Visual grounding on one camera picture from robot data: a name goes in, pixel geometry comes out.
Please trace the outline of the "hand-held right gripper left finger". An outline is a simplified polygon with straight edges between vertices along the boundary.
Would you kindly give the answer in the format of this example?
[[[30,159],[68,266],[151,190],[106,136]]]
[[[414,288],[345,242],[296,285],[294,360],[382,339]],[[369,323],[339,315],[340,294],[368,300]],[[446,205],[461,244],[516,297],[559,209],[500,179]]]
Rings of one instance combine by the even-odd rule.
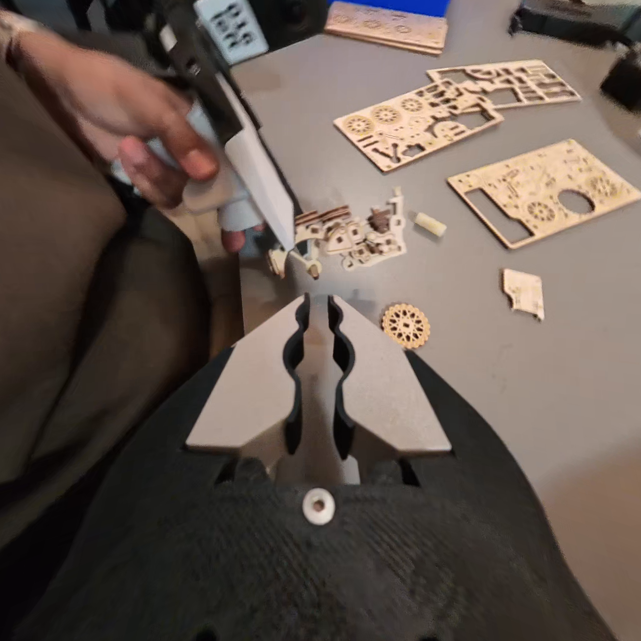
[[[186,447],[239,458],[292,455],[302,435],[301,383],[309,294],[299,296],[231,349]]]

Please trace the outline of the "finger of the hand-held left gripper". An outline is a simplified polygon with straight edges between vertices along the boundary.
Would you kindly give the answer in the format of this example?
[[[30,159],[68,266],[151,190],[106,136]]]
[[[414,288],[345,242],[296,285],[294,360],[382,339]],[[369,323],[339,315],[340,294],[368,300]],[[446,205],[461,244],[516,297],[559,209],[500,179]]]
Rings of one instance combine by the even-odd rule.
[[[264,222],[286,251],[295,246],[292,202],[252,124],[230,138],[225,154],[242,183],[245,196],[224,206],[224,230],[245,231]]]
[[[247,115],[249,116],[249,118],[252,121],[254,129],[256,130],[256,133],[258,135],[258,139],[260,140],[261,145],[265,149],[265,152],[266,152],[266,154],[268,156],[268,159],[270,160],[270,163],[274,167],[274,170],[276,171],[277,176],[278,176],[278,178],[279,178],[284,190],[286,191],[287,195],[289,196],[289,198],[290,198],[290,200],[292,202],[292,207],[293,207],[292,218],[296,219],[296,217],[298,215],[302,214],[302,209],[301,209],[301,206],[300,206],[300,202],[299,202],[296,194],[294,193],[292,187],[290,186],[290,183],[286,179],[286,176],[284,175],[280,165],[278,164],[276,157],[273,155],[271,149],[269,148],[269,145],[268,145],[267,141],[264,139],[263,134],[261,132],[262,124],[261,124],[259,118],[257,117],[257,115],[254,113],[254,110],[252,109],[251,104],[247,101],[246,98],[244,98],[244,109],[245,109],[245,111],[247,112]]]

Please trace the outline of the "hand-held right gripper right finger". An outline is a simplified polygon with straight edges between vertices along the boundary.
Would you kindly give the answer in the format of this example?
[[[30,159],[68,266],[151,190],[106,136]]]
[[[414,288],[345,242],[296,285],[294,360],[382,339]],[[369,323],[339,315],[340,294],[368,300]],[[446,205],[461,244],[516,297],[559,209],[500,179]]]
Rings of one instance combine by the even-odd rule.
[[[337,295],[328,296],[335,389],[333,438],[342,460],[449,453],[451,443],[408,353]]]

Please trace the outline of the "assembled wooden vehicle model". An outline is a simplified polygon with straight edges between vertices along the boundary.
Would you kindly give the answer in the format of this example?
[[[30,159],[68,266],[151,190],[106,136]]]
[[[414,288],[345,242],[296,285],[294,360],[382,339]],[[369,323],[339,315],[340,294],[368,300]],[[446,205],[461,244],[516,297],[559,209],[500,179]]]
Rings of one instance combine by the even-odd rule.
[[[322,257],[337,256],[344,270],[353,271],[404,255],[407,218],[400,187],[394,187],[386,205],[372,208],[366,219],[355,216],[346,205],[294,217],[294,249],[278,247],[267,252],[271,273],[284,279],[288,258],[299,261],[309,276],[318,279]]]

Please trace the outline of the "cream wax stick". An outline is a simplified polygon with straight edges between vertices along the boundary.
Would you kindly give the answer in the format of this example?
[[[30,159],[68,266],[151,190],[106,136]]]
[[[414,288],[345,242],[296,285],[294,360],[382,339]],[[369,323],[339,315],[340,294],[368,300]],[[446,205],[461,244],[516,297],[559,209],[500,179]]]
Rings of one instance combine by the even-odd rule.
[[[437,238],[442,238],[447,231],[447,226],[443,222],[423,212],[415,212],[413,223]]]

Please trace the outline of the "grey desk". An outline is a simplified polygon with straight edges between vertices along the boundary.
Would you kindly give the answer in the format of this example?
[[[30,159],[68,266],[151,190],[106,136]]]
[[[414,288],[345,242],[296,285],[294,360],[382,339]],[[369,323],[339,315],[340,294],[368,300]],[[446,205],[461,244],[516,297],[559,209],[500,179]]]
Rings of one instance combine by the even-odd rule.
[[[408,214],[447,226],[435,238],[409,223],[407,252],[348,273],[323,262],[317,281],[296,261],[282,281],[243,258],[250,331],[300,293],[311,315],[300,366],[305,428],[284,479],[357,480],[332,447],[333,387],[327,296],[379,325],[395,302],[421,309],[431,334],[417,353],[482,414],[538,493],[575,576],[620,640],[640,639],[640,204],[517,251],[506,250],[446,180],[574,139],[640,188],[639,120],[599,92],[617,58],[553,38],[509,36],[517,1],[452,1],[439,59],[318,35],[234,69],[305,210],[348,204],[360,215],[392,188]],[[333,121],[426,81],[426,70],[541,59],[580,102],[509,110],[497,127],[382,174]],[[544,321],[512,311],[503,268],[540,276]]]

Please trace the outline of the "person's left hand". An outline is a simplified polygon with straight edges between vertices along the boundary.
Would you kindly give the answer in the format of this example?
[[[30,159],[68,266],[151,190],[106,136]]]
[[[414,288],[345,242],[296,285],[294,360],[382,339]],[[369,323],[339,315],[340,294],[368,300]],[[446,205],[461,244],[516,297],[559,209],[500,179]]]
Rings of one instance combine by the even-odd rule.
[[[219,162],[187,122],[185,96],[105,52],[39,28],[1,61],[1,271],[27,279],[89,272],[120,236],[151,218],[160,238],[193,249],[155,209]]]

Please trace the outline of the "wooden gear wheel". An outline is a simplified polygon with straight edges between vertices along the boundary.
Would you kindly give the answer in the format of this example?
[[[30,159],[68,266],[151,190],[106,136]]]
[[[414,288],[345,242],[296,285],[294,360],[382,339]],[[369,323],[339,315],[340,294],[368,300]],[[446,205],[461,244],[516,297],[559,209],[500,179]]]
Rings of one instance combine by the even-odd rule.
[[[380,320],[382,331],[406,350],[421,348],[431,332],[428,317],[408,303],[388,306]]]

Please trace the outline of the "wooden parts sheet with wheels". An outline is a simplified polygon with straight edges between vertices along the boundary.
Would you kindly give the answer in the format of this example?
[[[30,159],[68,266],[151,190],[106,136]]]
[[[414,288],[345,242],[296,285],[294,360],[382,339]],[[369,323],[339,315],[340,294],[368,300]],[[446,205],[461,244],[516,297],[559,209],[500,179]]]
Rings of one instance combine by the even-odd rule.
[[[333,124],[387,173],[503,121],[489,99],[445,80],[342,116]]]

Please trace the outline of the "small slotted wooden piece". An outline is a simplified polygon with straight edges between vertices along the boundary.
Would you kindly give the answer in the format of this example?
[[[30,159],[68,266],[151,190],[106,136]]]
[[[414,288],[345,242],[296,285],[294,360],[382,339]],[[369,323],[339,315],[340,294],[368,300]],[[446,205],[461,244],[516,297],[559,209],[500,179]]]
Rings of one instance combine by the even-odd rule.
[[[521,311],[542,322],[545,318],[542,279],[540,276],[503,268],[501,289],[512,311]]]

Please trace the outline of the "stack of wooden sheets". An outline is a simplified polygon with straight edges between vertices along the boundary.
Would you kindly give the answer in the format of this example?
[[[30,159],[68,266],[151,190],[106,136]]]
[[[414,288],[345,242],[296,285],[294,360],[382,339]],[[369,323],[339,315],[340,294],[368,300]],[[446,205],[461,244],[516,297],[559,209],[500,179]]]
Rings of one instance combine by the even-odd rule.
[[[396,49],[439,56],[448,32],[445,18],[334,1],[325,33]]]

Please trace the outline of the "blue plastic bin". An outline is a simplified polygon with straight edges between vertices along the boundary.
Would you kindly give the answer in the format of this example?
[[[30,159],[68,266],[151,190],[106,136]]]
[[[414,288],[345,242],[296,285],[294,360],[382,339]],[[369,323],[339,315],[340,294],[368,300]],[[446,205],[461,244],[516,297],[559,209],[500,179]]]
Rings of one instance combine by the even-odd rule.
[[[409,12],[435,17],[443,17],[447,13],[450,1],[345,1],[374,8]]]

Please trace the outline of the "wooden parts sheet round hole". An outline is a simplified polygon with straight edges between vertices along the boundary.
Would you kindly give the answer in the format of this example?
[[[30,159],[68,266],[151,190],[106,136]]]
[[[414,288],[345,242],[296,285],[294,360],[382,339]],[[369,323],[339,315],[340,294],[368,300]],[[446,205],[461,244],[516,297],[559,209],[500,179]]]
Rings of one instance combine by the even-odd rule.
[[[640,191],[573,139],[456,174],[449,187],[514,251],[640,201]],[[510,241],[470,194],[484,194],[528,237]]]

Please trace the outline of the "wooden parts sheet mostly empty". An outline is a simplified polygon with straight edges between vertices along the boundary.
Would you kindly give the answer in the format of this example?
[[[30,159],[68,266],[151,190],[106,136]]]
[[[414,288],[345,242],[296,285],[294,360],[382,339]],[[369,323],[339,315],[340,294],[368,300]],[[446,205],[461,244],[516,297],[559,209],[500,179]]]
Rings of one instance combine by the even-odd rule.
[[[539,59],[457,65],[426,71],[487,98],[498,111],[581,101],[581,95]]]

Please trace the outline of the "black flat device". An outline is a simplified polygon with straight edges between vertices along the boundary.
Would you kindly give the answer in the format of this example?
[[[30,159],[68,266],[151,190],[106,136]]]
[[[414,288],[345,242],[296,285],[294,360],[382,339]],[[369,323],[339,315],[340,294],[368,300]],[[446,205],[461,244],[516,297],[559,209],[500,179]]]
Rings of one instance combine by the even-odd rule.
[[[633,45],[640,41],[640,2],[521,1],[507,31],[592,47]]]

